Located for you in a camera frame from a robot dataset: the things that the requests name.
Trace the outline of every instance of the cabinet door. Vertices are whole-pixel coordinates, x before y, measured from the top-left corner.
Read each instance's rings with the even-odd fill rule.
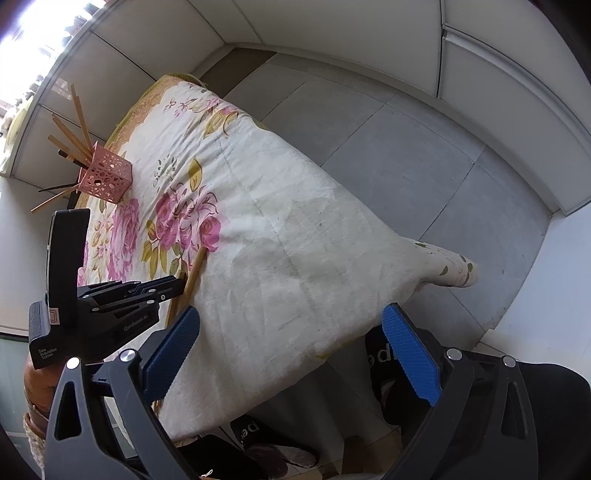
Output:
[[[67,121],[64,123],[74,135],[83,138],[82,130],[77,125]],[[47,139],[49,135],[59,138],[66,145],[70,144],[51,120],[51,112],[37,106],[27,124],[12,171],[16,178],[42,189],[72,183],[78,178],[80,170],[57,154],[57,147]],[[94,135],[90,139],[92,142],[98,141],[100,145],[104,143]]]
[[[444,0],[446,25],[477,38],[540,79],[591,132],[591,85],[550,20],[528,0]]]
[[[489,131],[566,213],[591,197],[591,139],[564,104],[507,57],[445,35],[440,97]]]
[[[435,95],[438,0],[236,0],[264,43],[349,60]]]
[[[94,31],[155,80],[191,73],[223,45],[187,0],[124,0]]]
[[[40,100],[49,110],[78,122],[68,91],[71,83],[82,101],[88,129],[108,140],[154,80],[104,40],[89,34],[64,59]]]

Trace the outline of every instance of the slipper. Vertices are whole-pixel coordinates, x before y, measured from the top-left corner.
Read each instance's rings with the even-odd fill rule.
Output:
[[[249,415],[230,422],[230,428],[244,447],[244,452],[247,455],[256,454],[257,461],[263,456],[276,456],[290,465],[314,468],[320,460],[313,448],[289,439]]]

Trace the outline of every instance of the floor tile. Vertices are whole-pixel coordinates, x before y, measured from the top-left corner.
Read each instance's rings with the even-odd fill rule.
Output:
[[[262,120],[306,80],[313,78],[307,73],[265,63],[236,85],[225,100]]]
[[[381,106],[363,93],[314,79],[292,93],[263,123],[322,165]]]
[[[371,389],[365,337],[360,337],[333,353],[327,362],[365,405],[378,417],[382,417],[382,408]]]
[[[200,80],[223,98],[273,55],[274,52],[256,48],[234,48],[203,74]]]
[[[478,166],[501,185],[538,223],[540,228],[544,231],[548,229],[551,217],[548,207],[527,182],[494,150],[486,147],[478,157]]]
[[[363,472],[385,473],[400,455],[402,455],[402,438],[400,431],[396,430],[363,449],[365,458]]]
[[[421,122],[437,135],[441,135],[472,161],[476,161],[484,149],[484,143],[452,119],[406,93],[399,92],[388,102],[388,105]]]
[[[422,240],[461,252],[479,265],[479,281],[452,293],[486,330],[521,288],[545,228],[478,163]]]
[[[471,350],[484,335],[464,305],[445,287],[425,285],[403,307],[413,323],[443,346]]]
[[[402,236],[419,238],[472,167],[439,135],[384,106],[324,170]]]
[[[370,444],[392,431],[326,364],[251,414],[317,449],[321,466],[342,457],[347,437],[357,435]]]
[[[343,459],[323,465],[313,470],[302,470],[301,473],[294,478],[294,480],[327,480],[336,475],[340,475]]]
[[[390,85],[366,77],[347,69],[335,67],[317,60],[304,59],[293,55],[277,54],[269,60],[273,65],[281,65],[301,72],[311,73],[326,80],[340,83],[375,98],[382,103],[390,100],[398,91]]]

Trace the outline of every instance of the person's hand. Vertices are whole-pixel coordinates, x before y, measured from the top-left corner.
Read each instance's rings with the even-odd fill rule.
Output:
[[[66,360],[35,370],[31,355],[27,355],[24,371],[25,392],[28,399],[42,412],[49,412],[57,383],[60,381],[61,371]]]
[[[25,361],[25,370],[23,373],[23,381],[25,384],[25,394],[30,403],[35,405],[35,408],[44,416],[49,416],[51,403],[53,402],[53,395],[56,392],[56,387],[60,381],[61,371],[66,364],[66,360],[57,362],[49,367],[35,370],[31,355],[27,355]],[[38,436],[45,437],[45,429],[47,425],[39,425],[44,423],[40,421],[38,416],[29,412],[25,415],[25,421],[29,428]]]

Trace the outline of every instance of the white wall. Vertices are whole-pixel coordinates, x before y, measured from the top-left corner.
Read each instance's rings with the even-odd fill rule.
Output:
[[[26,335],[29,306],[45,293],[51,216],[66,208],[67,201],[58,200],[34,215],[30,210],[52,196],[0,177],[0,331]]]
[[[525,283],[482,342],[591,381],[591,205],[566,218],[554,214]]]

